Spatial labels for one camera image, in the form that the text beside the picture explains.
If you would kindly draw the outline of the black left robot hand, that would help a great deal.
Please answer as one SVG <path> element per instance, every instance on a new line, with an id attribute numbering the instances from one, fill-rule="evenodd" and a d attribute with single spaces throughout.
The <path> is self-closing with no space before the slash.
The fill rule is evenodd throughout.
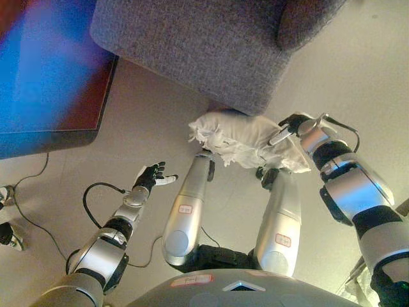
<path id="1" fill-rule="evenodd" d="M 157 185 L 172 184 L 178 180 L 178 175 L 164 175 L 166 163 L 164 161 L 145 167 L 137 177 L 134 187 L 144 187 L 151 190 Z"/>

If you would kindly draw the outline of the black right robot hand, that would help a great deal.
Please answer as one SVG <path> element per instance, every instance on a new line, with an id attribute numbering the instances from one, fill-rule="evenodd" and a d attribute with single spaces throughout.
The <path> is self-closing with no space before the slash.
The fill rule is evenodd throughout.
<path id="1" fill-rule="evenodd" d="M 295 113 L 279 122 L 281 130 L 274 134 L 268 145 L 275 146 L 294 135 L 299 139 L 306 137 L 317 126 L 317 119 L 305 113 Z"/>

